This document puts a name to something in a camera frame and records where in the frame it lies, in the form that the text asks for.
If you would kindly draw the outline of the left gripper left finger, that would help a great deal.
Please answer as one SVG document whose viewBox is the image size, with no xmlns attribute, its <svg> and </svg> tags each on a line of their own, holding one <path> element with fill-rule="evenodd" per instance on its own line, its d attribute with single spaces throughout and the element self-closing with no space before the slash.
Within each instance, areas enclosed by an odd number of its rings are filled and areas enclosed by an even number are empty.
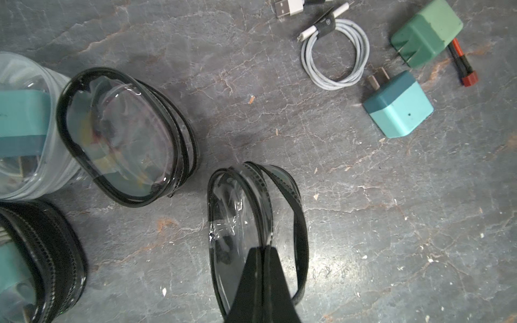
<svg viewBox="0 0 517 323">
<path fill-rule="evenodd" d="M 252 248 L 247 256 L 246 263 L 236 297 L 225 323 L 263 321 L 263 261 L 262 250 Z"/>
</svg>

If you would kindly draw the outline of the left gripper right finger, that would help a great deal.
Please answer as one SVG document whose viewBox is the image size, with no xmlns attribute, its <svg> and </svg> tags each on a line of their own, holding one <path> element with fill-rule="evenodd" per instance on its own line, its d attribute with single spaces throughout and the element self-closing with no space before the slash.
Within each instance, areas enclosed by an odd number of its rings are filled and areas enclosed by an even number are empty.
<svg viewBox="0 0 517 323">
<path fill-rule="evenodd" d="M 263 263 L 263 321 L 301 323 L 289 294 L 277 250 L 268 246 Z"/>
</svg>

